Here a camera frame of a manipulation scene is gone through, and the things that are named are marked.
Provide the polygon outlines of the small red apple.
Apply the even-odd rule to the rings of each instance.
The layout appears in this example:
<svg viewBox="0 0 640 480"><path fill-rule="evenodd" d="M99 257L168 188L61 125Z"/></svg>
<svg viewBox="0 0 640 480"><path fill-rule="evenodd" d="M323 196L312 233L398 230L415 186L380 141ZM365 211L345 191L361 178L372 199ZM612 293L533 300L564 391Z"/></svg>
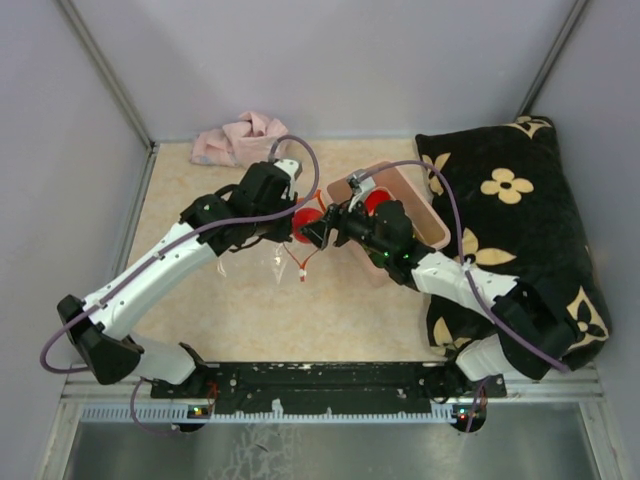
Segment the small red apple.
<svg viewBox="0 0 640 480"><path fill-rule="evenodd" d="M310 240L307 239L303 233L302 228L318 221L323 217L324 213L316 208L304 207L297 210L294 213L292 226L293 226L293 236L296 241L302 244L310 244Z"/></svg>

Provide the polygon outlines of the clear zip top bag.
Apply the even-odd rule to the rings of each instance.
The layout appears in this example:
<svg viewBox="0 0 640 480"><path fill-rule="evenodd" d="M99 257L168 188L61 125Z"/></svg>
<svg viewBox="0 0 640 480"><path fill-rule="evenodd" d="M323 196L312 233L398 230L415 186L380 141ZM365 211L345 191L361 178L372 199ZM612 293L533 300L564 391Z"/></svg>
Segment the clear zip top bag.
<svg viewBox="0 0 640 480"><path fill-rule="evenodd" d="M318 188L314 191L309 204L304 207L311 207L326 213L327 206L322 198L322 189ZM295 268L298 279L301 283L305 283L308 276L308 266L311 259L319 252L315 246L310 244L302 244L295 240L293 232L291 240L277 245L273 249L272 269L276 276L276 280L280 281L284 270L291 265Z"/></svg>

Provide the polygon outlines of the pink plastic bin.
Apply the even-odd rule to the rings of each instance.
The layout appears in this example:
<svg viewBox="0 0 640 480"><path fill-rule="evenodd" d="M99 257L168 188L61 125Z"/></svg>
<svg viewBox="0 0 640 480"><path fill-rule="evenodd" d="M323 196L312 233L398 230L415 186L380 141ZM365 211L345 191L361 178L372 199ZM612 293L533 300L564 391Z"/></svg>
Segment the pink plastic bin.
<svg viewBox="0 0 640 480"><path fill-rule="evenodd" d="M372 172L377 188L387 189L395 200L380 204L370 216L373 226L371 248L354 241L343 246L349 249L371 286L395 282L412 288L411 271L425 255L448 245L449 228L426 196L397 167L383 161L363 170ZM330 204L349 203L352 192L346 177L327 185Z"/></svg>

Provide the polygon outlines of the large red apple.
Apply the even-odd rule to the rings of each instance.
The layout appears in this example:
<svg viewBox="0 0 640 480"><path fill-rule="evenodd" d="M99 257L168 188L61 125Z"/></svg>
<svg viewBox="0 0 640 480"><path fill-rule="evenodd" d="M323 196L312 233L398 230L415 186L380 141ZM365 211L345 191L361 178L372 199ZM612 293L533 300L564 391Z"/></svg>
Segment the large red apple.
<svg viewBox="0 0 640 480"><path fill-rule="evenodd" d="M377 207L388 201L394 201L395 197L385 188L372 190L364 200L364 206L369 216L373 216Z"/></svg>

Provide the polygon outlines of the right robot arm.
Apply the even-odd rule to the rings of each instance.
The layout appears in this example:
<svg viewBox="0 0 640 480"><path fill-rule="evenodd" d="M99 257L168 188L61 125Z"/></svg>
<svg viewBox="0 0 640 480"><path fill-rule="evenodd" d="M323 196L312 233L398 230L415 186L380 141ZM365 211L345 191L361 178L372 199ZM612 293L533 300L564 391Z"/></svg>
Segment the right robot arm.
<svg viewBox="0 0 640 480"><path fill-rule="evenodd" d="M473 340L446 372L448 387L470 395L482 379L516 371L532 380L550 369L568 372L562 358L578 329L545 279L522 279L461 264L419 241L397 200L373 212L362 203L332 204L301 233L320 250L355 242L374 254L397 284L442 297L489 320L496 333Z"/></svg>

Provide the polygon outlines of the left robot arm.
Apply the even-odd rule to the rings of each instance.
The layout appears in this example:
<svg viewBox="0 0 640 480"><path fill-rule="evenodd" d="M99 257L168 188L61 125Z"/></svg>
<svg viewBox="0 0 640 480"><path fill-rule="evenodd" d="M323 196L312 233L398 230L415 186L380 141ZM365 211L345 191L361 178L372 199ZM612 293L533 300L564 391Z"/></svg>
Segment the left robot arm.
<svg viewBox="0 0 640 480"><path fill-rule="evenodd" d="M166 293L224 252L262 235L282 242L291 234L299 162L258 162L236 185L197 198L169 232L105 287L57 305L67 334L96 380L115 384L131 374L165 381L184 395L208 384L202 359L184 343L168 345L133 329Z"/></svg>

